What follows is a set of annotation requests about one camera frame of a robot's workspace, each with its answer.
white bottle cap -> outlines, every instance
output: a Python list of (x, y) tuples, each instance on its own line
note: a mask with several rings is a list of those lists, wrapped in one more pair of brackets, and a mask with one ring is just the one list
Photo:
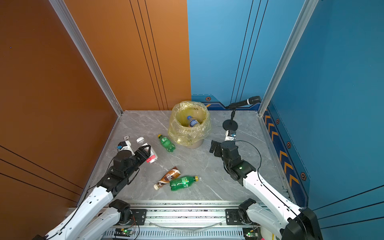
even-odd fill
[(137, 142), (137, 143), (140, 143), (140, 142), (143, 141), (143, 140), (144, 140), (143, 137), (139, 137), (139, 138), (136, 140), (136, 142)]

water bottle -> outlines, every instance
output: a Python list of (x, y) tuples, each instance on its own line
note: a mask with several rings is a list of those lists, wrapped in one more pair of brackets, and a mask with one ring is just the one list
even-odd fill
[[(139, 137), (139, 138), (136, 140), (136, 142), (137, 142), (138, 144), (140, 144), (141, 146), (146, 146), (146, 145), (148, 145), (148, 144), (145, 142), (145, 140), (144, 140), (143, 137)], [(153, 150), (153, 146), (151, 146), (151, 155), (150, 155), (149, 158), (147, 159), (147, 162), (149, 162), (149, 163), (153, 163), (153, 162), (156, 161), (156, 160), (157, 160), (157, 154), (156, 154), (156, 152)]]
[(170, 185), (171, 191), (176, 191), (178, 189), (190, 187), (192, 183), (197, 182), (198, 180), (199, 180), (198, 176), (194, 176), (194, 177), (185, 176), (182, 178), (171, 180), (169, 182), (169, 185)]
[(173, 152), (176, 149), (175, 145), (167, 137), (164, 137), (161, 134), (159, 134), (158, 137), (160, 139), (161, 145), (163, 145), (163, 147), (165, 147), (168, 152)]
[(188, 116), (187, 119), (190, 127), (197, 127), (200, 125), (200, 123), (194, 117)]

orange wall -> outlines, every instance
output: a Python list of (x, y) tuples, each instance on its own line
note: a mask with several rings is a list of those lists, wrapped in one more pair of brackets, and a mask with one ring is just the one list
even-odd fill
[(25, 240), (76, 206), (117, 116), (49, 1), (0, 11), (0, 145), (41, 166), (0, 147), (0, 232)]
[(186, 0), (65, 3), (123, 110), (190, 100)]

round microphone base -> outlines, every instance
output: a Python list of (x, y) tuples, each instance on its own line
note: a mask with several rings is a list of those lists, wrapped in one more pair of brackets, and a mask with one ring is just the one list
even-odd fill
[(223, 122), (223, 128), (225, 130), (232, 130), (232, 131), (236, 131), (237, 130), (237, 122), (235, 122), (234, 120), (232, 120), (232, 124), (231, 124), (231, 120), (228, 119), (228, 120), (225, 120)]

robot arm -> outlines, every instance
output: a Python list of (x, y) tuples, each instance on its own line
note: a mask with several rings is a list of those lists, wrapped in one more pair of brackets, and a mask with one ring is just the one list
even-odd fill
[(309, 208), (303, 210), (286, 199), (251, 164), (242, 160), (235, 136), (235, 131), (228, 130), (224, 142), (211, 142), (210, 153), (221, 157), (231, 178), (254, 193), (270, 209), (267, 211), (248, 199), (239, 206), (242, 221), (247, 224), (256, 222), (282, 240), (322, 240), (316, 215)]
[(130, 205), (122, 200), (115, 200), (110, 203), (96, 220), (88, 225), (95, 215), (131, 181), (129, 177), (139, 166), (149, 158), (151, 146), (139, 147), (133, 152), (129, 141), (121, 142), (118, 145), (120, 150), (113, 158), (113, 166), (97, 183), (97, 187), (92, 190), (89, 196), (83, 200), (78, 208), (75, 209), (65, 220), (54, 229), (49, 231), (43, 238), (36, 236), (34, 239), (52, 240), (74, 240), (79, 237), (82, 239), (97, 239), (110, 226), (119, 221), (127, 221), (131, 218), (132, 212)]

